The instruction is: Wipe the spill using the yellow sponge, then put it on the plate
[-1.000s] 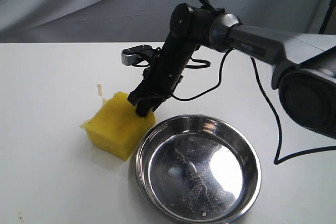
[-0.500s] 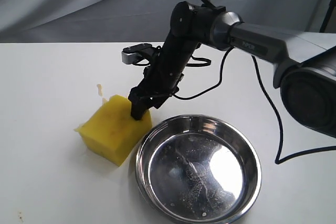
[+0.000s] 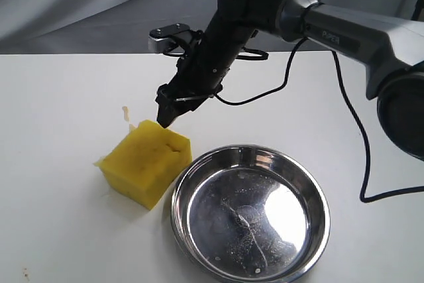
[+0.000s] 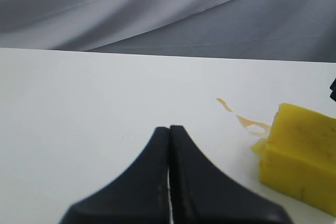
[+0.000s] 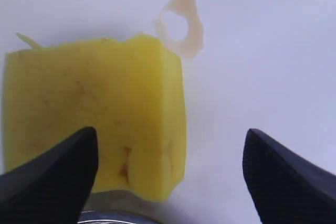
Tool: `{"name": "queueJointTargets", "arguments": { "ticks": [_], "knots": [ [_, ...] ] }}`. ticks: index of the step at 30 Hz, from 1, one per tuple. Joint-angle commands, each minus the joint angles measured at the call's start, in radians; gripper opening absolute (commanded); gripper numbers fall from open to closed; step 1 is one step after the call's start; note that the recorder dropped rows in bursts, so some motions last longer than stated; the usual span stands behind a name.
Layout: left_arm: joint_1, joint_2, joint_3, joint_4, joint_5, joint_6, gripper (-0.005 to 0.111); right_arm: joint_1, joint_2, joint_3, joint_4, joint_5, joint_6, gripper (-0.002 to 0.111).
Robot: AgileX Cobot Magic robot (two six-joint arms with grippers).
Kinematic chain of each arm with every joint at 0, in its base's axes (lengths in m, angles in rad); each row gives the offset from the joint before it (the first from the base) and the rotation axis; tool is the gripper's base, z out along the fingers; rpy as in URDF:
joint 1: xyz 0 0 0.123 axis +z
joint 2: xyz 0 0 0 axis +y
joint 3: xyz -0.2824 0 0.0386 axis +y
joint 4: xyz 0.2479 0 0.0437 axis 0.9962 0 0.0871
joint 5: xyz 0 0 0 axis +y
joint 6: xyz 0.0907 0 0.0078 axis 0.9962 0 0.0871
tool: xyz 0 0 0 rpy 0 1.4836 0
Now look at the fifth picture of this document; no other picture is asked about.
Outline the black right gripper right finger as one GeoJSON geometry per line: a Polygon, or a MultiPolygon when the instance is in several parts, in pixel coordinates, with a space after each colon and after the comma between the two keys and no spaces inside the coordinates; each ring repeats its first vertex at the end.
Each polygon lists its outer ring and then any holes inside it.
{"type": "Polygon", "coordinates": [[[335,223],[335,175],[249,129],[243,176],[261,223],[335,223]]]}

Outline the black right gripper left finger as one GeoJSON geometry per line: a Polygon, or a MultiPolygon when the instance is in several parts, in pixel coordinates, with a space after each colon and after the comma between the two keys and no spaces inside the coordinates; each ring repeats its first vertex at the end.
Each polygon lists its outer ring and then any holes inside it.
{"type": "Polygon", "coordinates": [[[1,223],[77,223],[98,170],[97,133],[84,127],[1,175],[1,223]]]}

